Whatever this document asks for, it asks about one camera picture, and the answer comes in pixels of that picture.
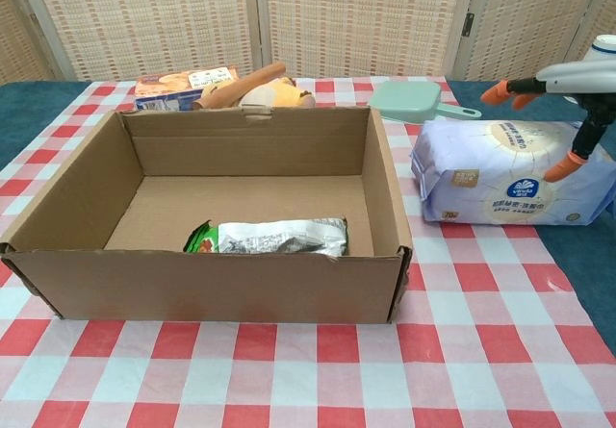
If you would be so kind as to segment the orange biscuit box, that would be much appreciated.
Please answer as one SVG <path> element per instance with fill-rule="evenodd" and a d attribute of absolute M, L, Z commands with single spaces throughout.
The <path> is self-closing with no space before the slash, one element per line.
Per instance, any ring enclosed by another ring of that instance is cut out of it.
<path fill-rule="evenodd" d="M 233 66 L 143 76 L 135 86 L 135 108 L 162 112 L 193 109 L 205 88 L 239 78 Z"/>

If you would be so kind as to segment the green and silver snack bag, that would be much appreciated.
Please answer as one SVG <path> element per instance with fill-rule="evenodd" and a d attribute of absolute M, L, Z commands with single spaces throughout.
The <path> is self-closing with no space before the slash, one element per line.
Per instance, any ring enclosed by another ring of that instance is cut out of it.
<path fill-rule="evenodd" d="M 316 253 L 341 257 L 347 253 L 347 221 L 317 218 L 212 225 L 208 220 L 192 231 L 183 251 L 250 255 Z"/>

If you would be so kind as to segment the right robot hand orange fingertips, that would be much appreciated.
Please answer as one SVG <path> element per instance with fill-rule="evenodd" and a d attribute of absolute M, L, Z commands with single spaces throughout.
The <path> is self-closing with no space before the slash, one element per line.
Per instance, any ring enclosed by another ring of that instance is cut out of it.
<path fill-rule="evenodd" d="M 558 63 L 530 78 L 501 80 L 481 95 L 481 102 L 498 105 L 511 100 L 519 110 L 546 93 L 570 96 L 586 110 L 571 150 L 544 174 L 545 181 L 555 183 L 586 164 L 607 128 L 616 122 L 616 60 Z"/>

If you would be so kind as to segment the pale purple tissue pack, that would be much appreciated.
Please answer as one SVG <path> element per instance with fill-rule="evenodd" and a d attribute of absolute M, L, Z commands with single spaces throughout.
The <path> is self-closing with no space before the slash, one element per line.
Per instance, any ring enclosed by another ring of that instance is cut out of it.
<path fill-rule="evenodd" d="M 597 147 L 587 164 L 550 183 L 576 124 L 427 121 L 411 153 L 427 221 L 588 225 L 616 198 L 616 161 Z"/>

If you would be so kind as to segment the woven folding screen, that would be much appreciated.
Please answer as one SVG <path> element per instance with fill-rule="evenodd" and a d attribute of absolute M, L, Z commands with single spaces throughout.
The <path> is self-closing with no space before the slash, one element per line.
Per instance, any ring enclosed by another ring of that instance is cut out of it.
<path fill-rule="evenodd" d="M 582 56 L 600 34 L 616 34 L 616 0 L 0 0 L 0 84 L 277 61 L 296 77 L 489 81 Z"/>

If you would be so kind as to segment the brown wooden rolling pin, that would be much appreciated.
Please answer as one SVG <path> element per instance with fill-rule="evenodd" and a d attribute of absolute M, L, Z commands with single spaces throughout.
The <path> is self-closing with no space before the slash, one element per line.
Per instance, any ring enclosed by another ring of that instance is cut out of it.
<path fill-rule="evenodd" d="M 252 89 L 264 85 L 286 72 L 282 62 L 271 63 L 237 80 L 222 81 L 211 84 L 201 96 L 192 103 L 192 109 L 224 109 L 239 102 Z"/>

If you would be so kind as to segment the red white checkered tablecloth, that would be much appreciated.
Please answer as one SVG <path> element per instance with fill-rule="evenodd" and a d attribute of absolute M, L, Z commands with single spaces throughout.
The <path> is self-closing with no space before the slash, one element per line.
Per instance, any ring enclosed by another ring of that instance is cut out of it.
<path fill-rule="evenodd" d="M 0 428 L 616 428 L 616 351 L 530 227 L 426 224 L 391 325 L 66 321 L 0 266 Z"/>

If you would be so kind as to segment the yellow plush toy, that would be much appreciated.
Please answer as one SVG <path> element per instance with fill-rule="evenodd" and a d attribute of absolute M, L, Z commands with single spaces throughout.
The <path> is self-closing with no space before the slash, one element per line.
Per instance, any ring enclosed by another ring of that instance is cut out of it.
<path fill-rule="evenodd" d="M 216 91 L 235 86 L 238 80 L 223 80 L 204 88 L 201 97 L 192 102 L 192 110 L 206 109 L 205 101 Z M 248 91 L 243 97 L 223 105 L 223 108 L 243 106 L 265 106 L 286 108 L 315 108 L 316 99 L 312 92 L 298 88 L 289 77 L 276 78 Z"/>

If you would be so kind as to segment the open brown cardboard box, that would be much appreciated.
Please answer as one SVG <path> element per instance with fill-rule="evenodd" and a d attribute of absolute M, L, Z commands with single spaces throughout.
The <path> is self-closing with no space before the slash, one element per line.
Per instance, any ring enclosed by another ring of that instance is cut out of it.
<path fill-rule="evenodd" d="M 200 224 L 339 217 L 347 252 L 187 253 Z M 411 235 L 366 107 L 108 114 L 0 236 L 68 319 L 387 323 Z"/>

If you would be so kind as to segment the teal table cover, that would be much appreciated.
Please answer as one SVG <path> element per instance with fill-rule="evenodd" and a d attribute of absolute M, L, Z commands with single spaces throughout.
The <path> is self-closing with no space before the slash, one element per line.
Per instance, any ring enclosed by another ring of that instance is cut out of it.
<path fill-rule="evenodd" d="M 18 82 L 0 86 L 0 165 L 10 161 L 64 110 L 88 82 Z M 616 217 L 603 212 L 588 226 L 538 226 L 600 336 L 616 355 Z"/>

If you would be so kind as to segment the white paper cup stack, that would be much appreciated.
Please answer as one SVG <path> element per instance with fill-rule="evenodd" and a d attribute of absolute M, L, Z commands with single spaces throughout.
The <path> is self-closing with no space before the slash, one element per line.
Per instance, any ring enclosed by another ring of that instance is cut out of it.
<path fill-rule="evenodd" d="M 566 62 L 616 60 L 616 35 L 597 35 L 582 56 L 571 53 Z"/>

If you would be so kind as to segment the mint green plastic scoop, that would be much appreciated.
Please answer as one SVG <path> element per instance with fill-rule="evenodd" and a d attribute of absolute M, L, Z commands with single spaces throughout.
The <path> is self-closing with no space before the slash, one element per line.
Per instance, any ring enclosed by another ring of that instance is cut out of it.
<path fill-rule="evenodd" d="M 454 106 L 441 101 L 441 87 L 434 82 L 388 81 L 373 93 L 368 105 L 382 117 L 422 124 L 437 116 L 459 120 L 480 119 L 478 110 Z"/>

